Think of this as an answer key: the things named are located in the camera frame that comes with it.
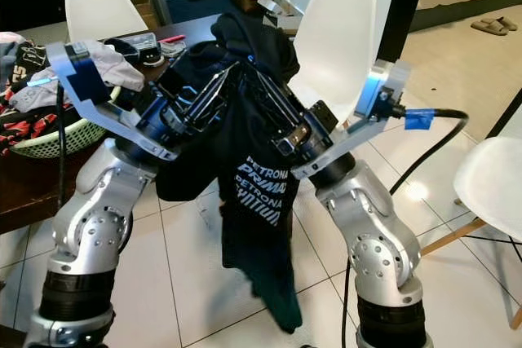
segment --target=laundry basket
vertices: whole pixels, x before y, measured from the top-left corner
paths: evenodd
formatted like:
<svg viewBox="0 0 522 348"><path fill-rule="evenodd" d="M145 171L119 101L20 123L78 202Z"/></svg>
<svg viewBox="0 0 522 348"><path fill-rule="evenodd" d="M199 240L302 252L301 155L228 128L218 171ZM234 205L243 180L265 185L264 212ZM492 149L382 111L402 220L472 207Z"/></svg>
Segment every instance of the laundry basket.
<svg viewBox="0 0 522 348"><path fill-rule="evenodd" d="M115 100L121 88L116 86L111 93ZM79 151L98 141L105 133L105 129L82 118L65 127L67 155ZM40 136L39 138L24 140L11 147L11 151L31 158L56 158L60 156L58 131Z"/></svg>

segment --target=sandal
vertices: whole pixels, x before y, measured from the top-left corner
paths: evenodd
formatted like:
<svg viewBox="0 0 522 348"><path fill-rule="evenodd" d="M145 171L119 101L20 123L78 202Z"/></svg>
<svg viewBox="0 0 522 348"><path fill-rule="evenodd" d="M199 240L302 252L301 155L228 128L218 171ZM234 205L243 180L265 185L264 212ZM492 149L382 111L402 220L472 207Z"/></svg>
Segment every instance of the sandal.
<svg viewBox="0 0 522 348"><path fill-rule="evenodd" d="M471 27L482 32L494 34L495 36L505 36L509 31L508 28L504 27L503 24L497 20L492 20L490 23L482 21L473 22Z"/></svg>
<svg viewBox="0 0 522 348"><path fill-rule="evenodd" d="M497 18L496 20L498 22L500 22L502 24L502 26L504 26L505 28L508 28L512 32L518 30L518 28L519 28L515 23L513 23L513 21L511 21L510 19L506 18L505 16L501 16L500 18ZM493 18L484 18L482 20L482 22L484 22L485 24L490 24L493 21L494 21Z"/></svg>

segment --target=wooden table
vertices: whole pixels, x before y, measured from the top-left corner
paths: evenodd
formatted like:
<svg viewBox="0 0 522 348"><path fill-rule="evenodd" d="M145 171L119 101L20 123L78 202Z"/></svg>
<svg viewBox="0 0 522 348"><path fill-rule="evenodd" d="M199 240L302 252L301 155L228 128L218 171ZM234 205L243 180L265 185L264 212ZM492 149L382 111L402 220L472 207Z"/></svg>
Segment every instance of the wooden table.
<svg viewBox="0 0 522 348"><path fill-rule="evenodd" d="M155 30L157 39L184 34L187 46L214 39L210 26L218 15ZM168 65L137 67L147 81L154 80ZM69 198L77 172L101 142L66 157L65 188ZM0 234L50 218L56 212L58 196L58 159L33 159L10 153L0 157Z"/></svg>

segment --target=white plastic chair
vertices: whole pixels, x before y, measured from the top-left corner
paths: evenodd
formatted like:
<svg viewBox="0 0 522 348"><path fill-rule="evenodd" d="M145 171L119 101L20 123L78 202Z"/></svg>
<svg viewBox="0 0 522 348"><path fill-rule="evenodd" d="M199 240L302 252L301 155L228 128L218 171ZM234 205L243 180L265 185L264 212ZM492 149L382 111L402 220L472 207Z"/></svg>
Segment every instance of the white plastic chair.
<svg viewBox="0 0 522 348"><path fill-rule="evenodd" d="M343 123L372 59L377 0L310 0L295 37L301 69L289 87L311 107L322 99Z"/></svg>
<svg viewBox="0 0 522 348"><path fill-rule="evenodd" d="M453 182L461 202L479 218L428 245L421 253L428 254L485 224L522 240L521 175L522 139L496 137L479 143L466 156ZM511 321L511 328L521 324L522 307Z"/></svg>
<svg viewBox="0 0 522 348"><path fill-rule="evenodd" d="M131 0L65 0L65 15L72 42L147 30Z"/></svg>

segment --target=wooden chair leg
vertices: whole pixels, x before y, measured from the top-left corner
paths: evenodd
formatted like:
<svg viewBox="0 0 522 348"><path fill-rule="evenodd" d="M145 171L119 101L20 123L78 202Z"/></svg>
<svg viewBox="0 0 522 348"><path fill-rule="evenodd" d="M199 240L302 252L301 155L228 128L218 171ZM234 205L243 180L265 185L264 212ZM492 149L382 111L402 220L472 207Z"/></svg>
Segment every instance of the wooden chair leg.
<svg viewBox="0 0 522 348"><path fill-rule="evenodd" d="M515 317L511 321L511 329L516 330L522 324L522 307L516 312Z"/></svg>
<svg viewBox="0 0 522 348"><path fill-rule="evenodd" d="M437 250L438 248L441 248L442 246L445 246L454 240L457 240L458 238L465 236L469 234L470 232L473 232L482 226L484 226L486 222L480 218L474 219L471 223L468 223L464 227L460 227L458 230L452 232L451 234L448 234L447 236L443 236L439 240L436 240L432 244L429 244L425 248L421 250L421 255L425 256L428 253L433 252L434 250Z"/></svg>

